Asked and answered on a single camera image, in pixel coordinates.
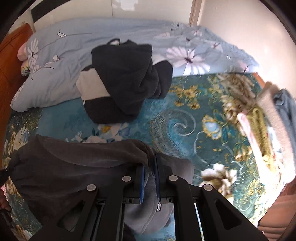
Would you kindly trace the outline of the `person hand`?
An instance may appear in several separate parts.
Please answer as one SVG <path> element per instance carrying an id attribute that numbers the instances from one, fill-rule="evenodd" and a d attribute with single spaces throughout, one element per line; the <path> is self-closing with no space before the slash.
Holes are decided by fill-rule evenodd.
<path id="1" fill-rule="evenodd" d="M 9 205 L 9 202 L 4 194 L 4 191 L 0 189 L 0 209 L 11 211 L 11 207 Z"/>

